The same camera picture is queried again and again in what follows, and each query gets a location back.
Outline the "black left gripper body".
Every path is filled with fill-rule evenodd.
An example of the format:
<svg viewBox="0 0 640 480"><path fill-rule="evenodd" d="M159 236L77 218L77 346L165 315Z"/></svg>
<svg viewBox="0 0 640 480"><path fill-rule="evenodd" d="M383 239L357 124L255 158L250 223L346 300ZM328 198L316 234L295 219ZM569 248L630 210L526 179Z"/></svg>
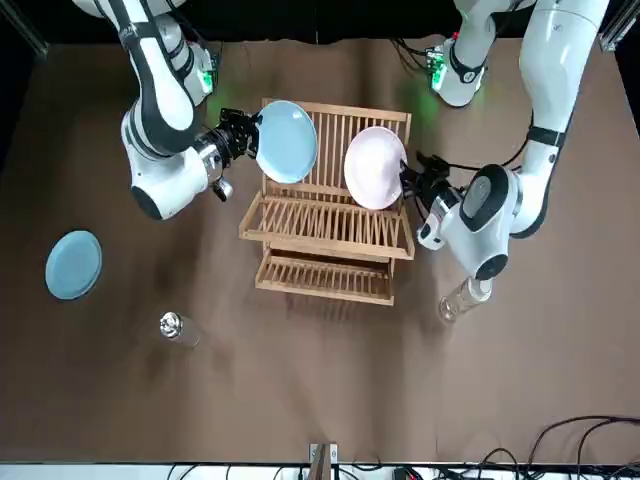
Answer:
<svg viewBox="0 0 640 480"><path fill-rule="evenodd" d="M449 166L430 166L421 174L421 200L432 204L437 198L446 204L459 202L459 191L449 182Z"/></svg>

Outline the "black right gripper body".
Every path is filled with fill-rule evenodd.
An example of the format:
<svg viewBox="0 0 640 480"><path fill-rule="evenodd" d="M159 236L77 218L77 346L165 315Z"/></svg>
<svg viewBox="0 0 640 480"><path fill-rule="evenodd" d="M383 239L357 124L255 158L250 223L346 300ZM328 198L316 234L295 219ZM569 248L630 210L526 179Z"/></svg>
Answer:
<svg viewBox="0 0 640 480"><path fill-rule="evenodd" d="M225 123L214 129L214 144L222 162L231 162L247 149L249 134L241 124Z"/></svg>

